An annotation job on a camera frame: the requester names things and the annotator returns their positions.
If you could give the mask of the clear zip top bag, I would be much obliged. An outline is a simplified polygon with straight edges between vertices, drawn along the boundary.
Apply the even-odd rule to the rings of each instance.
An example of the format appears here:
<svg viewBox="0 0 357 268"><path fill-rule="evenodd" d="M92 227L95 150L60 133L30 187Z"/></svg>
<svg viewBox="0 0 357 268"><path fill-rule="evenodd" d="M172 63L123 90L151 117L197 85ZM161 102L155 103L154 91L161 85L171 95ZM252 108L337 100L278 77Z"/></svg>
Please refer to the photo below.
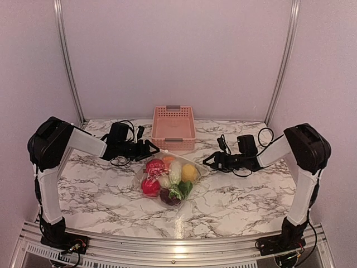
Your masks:
<svg viewBox="0 0 357 268"><path fill-rule="evenodd" d="M167 208L181 208L197 196L207 168L167 150L159 150L144 162L132 180L135 190Z"/></svg>

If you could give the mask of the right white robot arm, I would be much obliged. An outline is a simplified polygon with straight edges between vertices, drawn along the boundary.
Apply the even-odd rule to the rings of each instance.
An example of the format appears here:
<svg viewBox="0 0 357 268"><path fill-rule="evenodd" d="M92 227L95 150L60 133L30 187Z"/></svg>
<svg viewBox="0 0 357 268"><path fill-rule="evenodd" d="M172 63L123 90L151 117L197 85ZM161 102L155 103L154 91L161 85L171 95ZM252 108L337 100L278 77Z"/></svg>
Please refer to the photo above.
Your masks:
<svg viewBox="0 0 357 268"><path fill-rule="evenodd" d="M234 173L240 169L251 173L263 170L291 154L298 167L296 192L281 233L260 238L256 247L269 252L278 248L288 250L302 244L306 227L310 224L310 211L320 187L320 178L331 156L331 146L310 124L304 123L287 128L258 151L253 135L237 138L238 154L232 154L225 137L218 139L220 151L203 160L203 164L217 171Z"/></svg>

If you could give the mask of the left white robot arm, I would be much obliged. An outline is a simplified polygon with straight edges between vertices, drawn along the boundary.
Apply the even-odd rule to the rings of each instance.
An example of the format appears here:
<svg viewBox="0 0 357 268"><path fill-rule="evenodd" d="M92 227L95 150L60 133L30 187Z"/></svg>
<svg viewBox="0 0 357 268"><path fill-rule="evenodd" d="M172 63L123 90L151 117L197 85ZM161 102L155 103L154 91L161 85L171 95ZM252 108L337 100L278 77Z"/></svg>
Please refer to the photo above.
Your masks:
<svg viewBox="0 0 357 268"><path fill-rule="evenodd" d="M35 194L40 205L41 242L56 248L67 248L75 243L82 246L86 238L66 232L65 218L59 205L57 183L61 176L61 160L69 148L96 156L105 161L123 157L141 161L158 153L150 140L143 140L144 127L127 139L132 129L128 121L114 122L102 138L86 132L56 117L48 118L31 136L27 144L34 169Z"/></svg>

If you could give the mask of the orange fake orange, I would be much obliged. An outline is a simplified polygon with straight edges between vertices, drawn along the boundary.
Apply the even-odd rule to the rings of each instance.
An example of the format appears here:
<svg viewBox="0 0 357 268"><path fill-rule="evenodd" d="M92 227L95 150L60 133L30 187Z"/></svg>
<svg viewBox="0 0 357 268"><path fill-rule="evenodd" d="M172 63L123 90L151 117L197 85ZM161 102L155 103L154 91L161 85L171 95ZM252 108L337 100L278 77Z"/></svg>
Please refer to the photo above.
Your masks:
<svg viewBox="0 0 357 268"><path fill-rule="evenodd" d="M165 163L165 164L170 164L171 162L173 162L175 160L174 157L172 156L165 156L162 158L162 161Z"/></svg>

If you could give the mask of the yellow fake lemon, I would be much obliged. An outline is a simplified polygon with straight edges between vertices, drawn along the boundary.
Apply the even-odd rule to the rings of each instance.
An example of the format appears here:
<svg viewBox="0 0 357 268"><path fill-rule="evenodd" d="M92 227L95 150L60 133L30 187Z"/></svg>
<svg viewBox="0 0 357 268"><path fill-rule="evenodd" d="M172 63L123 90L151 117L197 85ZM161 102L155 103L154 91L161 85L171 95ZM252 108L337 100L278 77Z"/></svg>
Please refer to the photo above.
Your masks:
<svg viewBox="0 0 357 268"><path fill-rule="evenodd" d="M185 183L187 181L195 182L199 176L198 170L191 164L185 164L181 170L181 180Z"/></svg>

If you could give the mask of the red fake apple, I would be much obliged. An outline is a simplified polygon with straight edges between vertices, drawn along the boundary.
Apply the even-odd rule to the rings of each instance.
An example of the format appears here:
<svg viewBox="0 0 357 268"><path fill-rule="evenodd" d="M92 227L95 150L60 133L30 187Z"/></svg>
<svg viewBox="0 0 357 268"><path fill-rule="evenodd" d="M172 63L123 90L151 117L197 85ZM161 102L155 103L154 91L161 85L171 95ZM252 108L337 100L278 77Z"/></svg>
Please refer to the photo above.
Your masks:
<svg viewBox="0 0 357 268"><path fill-rule="evenodd" d="M141 183L142 193L148 197L157 197L160 187L160 183L156 179L144 179Z"/></svg>

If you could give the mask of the green fake leafy vegetable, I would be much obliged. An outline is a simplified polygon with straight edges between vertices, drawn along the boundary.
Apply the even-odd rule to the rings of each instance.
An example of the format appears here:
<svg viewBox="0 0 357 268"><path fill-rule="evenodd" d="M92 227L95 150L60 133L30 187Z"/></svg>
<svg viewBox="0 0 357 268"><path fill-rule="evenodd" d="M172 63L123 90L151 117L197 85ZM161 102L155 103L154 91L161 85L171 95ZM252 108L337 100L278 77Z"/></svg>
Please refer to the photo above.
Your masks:
<svg viewBox="0 0 357 268"><path fill-rule="evenodd" d="M193 183L191 181L183 182L180 181L178 184L172 184L169 188L169 198L176 198L178 200L183 200L188 197L193 189Z"/></svg>

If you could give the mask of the dark purple fake beet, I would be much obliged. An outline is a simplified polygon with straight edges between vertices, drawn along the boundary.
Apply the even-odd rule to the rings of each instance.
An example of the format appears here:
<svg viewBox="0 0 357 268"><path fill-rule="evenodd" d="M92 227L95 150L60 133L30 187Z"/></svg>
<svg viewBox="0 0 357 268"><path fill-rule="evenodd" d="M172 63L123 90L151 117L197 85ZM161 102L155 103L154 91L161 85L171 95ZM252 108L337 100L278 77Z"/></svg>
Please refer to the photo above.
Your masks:
<svg viewBox="0 0 357 268"><path fill-rule="evenodd" d="M179 198L177 198L176 196L170 197L170 191L166 188L162 188L160 190L159 195L160 195L161 201L169 206L174 206L174 205L178 205L181 203Z"/></svg>

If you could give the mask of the pink plastic basket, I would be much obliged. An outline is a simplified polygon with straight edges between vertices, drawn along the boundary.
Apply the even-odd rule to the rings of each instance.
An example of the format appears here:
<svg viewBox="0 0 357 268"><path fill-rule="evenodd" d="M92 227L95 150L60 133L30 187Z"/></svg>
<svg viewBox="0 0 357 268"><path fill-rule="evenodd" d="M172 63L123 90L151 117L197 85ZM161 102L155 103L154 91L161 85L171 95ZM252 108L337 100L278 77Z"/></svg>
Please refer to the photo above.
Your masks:
<svg viewBox="0 0 357 268"><path fill-rule="evenodd" d="M190 106L156 106L153 114L151 141L169 151L192 151L196 128Z"/></svg>

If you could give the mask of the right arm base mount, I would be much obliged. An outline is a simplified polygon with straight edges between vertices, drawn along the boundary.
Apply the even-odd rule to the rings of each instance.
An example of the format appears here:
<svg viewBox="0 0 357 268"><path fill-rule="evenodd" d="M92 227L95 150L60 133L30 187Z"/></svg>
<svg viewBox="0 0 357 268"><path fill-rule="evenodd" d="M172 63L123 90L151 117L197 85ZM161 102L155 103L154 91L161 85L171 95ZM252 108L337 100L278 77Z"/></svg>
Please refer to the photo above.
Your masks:
<svg viewBox="0 0 357 268"><path fill-rule="evenodd" d="M288 242L282 238L281 234L274 236L261 237L256 240L255 247L259 250L261 256L277 254L281 252L302 249L306 242L304 237L294 238Z"/></svg>

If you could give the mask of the front aluminium rail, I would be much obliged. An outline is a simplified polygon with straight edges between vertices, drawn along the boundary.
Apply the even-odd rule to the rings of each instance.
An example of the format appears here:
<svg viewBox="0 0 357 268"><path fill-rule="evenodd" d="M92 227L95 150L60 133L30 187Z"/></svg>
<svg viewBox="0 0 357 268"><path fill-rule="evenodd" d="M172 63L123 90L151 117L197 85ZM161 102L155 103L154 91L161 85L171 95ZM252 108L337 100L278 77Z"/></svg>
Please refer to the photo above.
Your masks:
<svg viewBox="0 0 357 268"><path fill-rule="evenodd" d="M79 267L278 267L286 253L262 256L255 247L260 234L228 238L141 238L69 230L89 238ZM10 267L73 265L78 257L40 243L38 224L24 223Z"/></svg>

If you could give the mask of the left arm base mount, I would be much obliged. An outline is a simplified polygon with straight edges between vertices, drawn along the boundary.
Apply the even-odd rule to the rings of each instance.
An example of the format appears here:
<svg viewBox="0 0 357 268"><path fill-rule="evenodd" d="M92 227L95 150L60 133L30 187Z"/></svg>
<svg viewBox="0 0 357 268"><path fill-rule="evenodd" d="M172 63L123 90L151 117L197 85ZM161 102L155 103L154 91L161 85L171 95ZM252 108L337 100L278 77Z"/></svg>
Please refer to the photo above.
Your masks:
<svg viewBox="0 0 357 268"><path fill-rule="evenodd" d="M67 232L65 232L65 238L62 242L51 242L44 236L41 237L41 244L62 250L64 254L77 252L84 255L88 243L89 237Z"/></svg>

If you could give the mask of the left aluminium frame post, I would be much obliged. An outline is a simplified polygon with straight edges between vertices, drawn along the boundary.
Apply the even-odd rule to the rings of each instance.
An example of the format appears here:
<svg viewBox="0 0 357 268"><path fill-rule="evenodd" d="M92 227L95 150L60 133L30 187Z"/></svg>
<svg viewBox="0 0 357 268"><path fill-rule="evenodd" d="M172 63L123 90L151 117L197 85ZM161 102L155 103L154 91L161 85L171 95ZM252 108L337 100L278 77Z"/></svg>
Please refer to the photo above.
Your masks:
<svg viewBox="0 0 357 268"><path fill-rule="evenodd" d="M79 93L75 82L75 77L73 73L73 69L71 66L70 61L70 53L67 44L66 38L66 31L65 31L65 23L63 17L63 10L62 10L62 1L61 0L54 0L54 12L55 12L55 21L56 27L59 36L60 48L62 53L62 58L64 61L64 67L66 71L67 80L69 82L71 96L73 98L75 111L79 120L79 123L83 125L85 123L85 116L83 112L83 108L80 103Z"/></svg>

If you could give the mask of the aluminium frame post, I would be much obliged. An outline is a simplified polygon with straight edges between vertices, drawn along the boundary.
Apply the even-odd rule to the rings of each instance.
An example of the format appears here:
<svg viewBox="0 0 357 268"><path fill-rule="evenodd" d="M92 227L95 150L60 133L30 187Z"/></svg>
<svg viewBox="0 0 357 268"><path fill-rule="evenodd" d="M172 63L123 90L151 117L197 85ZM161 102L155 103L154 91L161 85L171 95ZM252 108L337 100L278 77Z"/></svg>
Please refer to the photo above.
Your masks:
<svg viewBox="0 0 357 268"><path fill-rule="evenodd" d="M66 38L66 31L65 31L65 23L63 17L63 10L62 10L62 1L61 0L54 0L54 12L55 12L55 21L56 27L59 36L60 48L62 53L62 58L64 61L64 67L66 71L67 80L69 82L71 96L73 98L75 111L79 120L79 123L83 125L85 123L85 116L83 112L83 108L80 103L79 93L75 82L75 77L73 73L73 69L71 66L70 61L70 53L67 44Z"/></svg>
<svg viewBox="0 0 357 268"><path fill-rule="evenodd" d="M293 46L295 43L297 27L298 27L298 17L300 14L300 6L301 6L300 0L292 0L291 1L290 17L289 17L289 22L288 22L286 40L285 40L284 47L283 47L282 59L281 59L281 63L279 66L277 79L274 84L274 89L273 89L273 93L271 96L271 100L269 102L269 106L268 106L266 116L264 119L264 123L267 126L269 126L271 124L271 121L274 116L274 112L275 112L277 104L278 104L279 96L282 92L283 83L284 83L284 79L286 76L286 71L288 68L288 64L289 64L289 61L290 61L290 58L292 55Z"/></svg>

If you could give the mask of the right aluminium frame post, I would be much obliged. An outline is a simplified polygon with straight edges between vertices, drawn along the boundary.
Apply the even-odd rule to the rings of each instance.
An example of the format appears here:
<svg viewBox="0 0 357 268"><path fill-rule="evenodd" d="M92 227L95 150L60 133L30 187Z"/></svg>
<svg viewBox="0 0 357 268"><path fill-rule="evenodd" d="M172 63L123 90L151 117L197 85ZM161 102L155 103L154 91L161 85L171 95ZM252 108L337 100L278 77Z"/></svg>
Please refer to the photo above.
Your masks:
<svg viewBox="0 0 357 268"><path fill-rule="evenodd" d="M288 68L288 64L289 64L289 61L290 61L290 58L292 55L293 46L295 43L297 27L298 27L298 17L300 14L300 6L301 6L300 0L292 0L291 1L290 17L289 17L289 22L288 22L286 40L285 40L284 47L283 47L282 59L281 59L281 63L279 66L277 79L274 84L274 89L273 89L273 93L271 96L271 100L269 102L269 106L268 106L266 116L264 119L264 123L267 126L269 126L271 124L271 121L274 116L274 112L275 112L277 104L278 104L279 96L282 92L283 83L284 83L284 79L286 76L286 71Z"/></svg>

